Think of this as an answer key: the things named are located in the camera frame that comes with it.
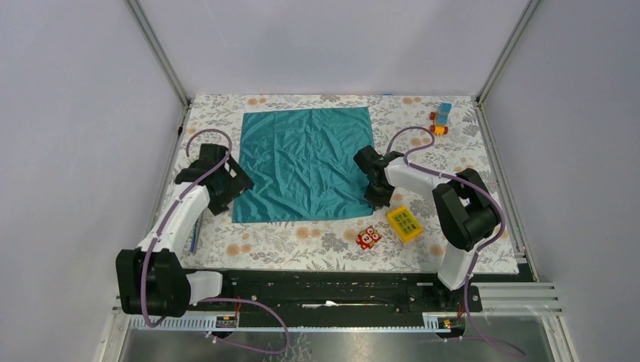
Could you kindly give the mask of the teal cloth napkin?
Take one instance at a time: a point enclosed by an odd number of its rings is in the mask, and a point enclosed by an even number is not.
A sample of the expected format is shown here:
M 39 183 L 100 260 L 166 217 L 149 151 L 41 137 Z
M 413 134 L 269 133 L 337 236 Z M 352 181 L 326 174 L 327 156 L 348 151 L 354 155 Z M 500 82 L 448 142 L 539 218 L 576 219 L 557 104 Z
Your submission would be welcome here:
M 374 143 L 366 107 L 246 113 L 238 163 L 252 190 L 233 204 L 234 223 L 370 216 L 368 179 L 353 158 Z

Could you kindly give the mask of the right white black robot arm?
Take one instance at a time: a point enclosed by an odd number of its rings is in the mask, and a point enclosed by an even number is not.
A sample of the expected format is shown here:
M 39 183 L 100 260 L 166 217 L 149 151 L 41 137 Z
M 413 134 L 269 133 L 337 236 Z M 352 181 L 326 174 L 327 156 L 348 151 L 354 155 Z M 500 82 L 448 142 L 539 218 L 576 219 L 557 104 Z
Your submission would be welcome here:
M 479 173 L 472 168 L 450 175 L 411 163 L 400 152 L 379 154 L 373 146 L 357 151 L 354 162 L 368 178 L 365 201 L 375 210 L 389 207 L 397 188 L 432 196 L 442 234 L 448 241 L 433 301 L 450 311 L 463 300 L 479 252 L 504 232 L 504 215 Z

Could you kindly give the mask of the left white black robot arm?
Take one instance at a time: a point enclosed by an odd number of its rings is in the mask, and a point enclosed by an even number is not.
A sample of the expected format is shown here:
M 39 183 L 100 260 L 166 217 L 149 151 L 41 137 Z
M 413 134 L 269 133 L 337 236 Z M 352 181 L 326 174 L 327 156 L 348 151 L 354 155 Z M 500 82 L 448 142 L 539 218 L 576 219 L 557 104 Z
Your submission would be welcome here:
M 177 174 L 170 202 L 149 234 L 115 259 L 122 310 L 178 318 L 204 299 L 217 310 L 230 307 L 234 290 L 223 283 L 221 273 L 187 272 L 180 252 L 206 210 L 215 216 L 225 213 L 253 187 L 227 147 L 201 145 L 198 158 Z

